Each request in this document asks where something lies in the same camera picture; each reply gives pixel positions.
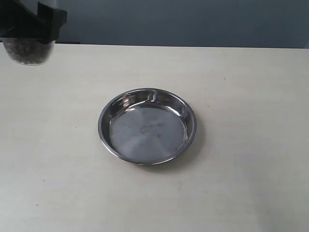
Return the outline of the round stainless steel plate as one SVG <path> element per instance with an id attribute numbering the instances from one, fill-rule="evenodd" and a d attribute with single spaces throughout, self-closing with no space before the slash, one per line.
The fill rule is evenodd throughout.
<path id="1" fill-rule="evenodd" d="M 100 113 L 98 134 L 117 158 L 137 165 L 175 159 L 194 141 L 197 118 L 176 94 L 157 88 L 126 91 Z"/>

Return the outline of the clear plastic shaker bottle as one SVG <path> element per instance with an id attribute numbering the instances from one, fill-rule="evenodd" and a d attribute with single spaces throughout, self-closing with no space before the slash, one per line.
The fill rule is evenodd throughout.
<path id="1" fill-rule="evenodd" d="M 38 0 L 19 0 L 33 13 L 37 12 Z M 2 38 L 4 48 L 11 60 L 23 65 L 44 64 L 50 57 L 55 41 L 43 44 L 35 39 Z"/>

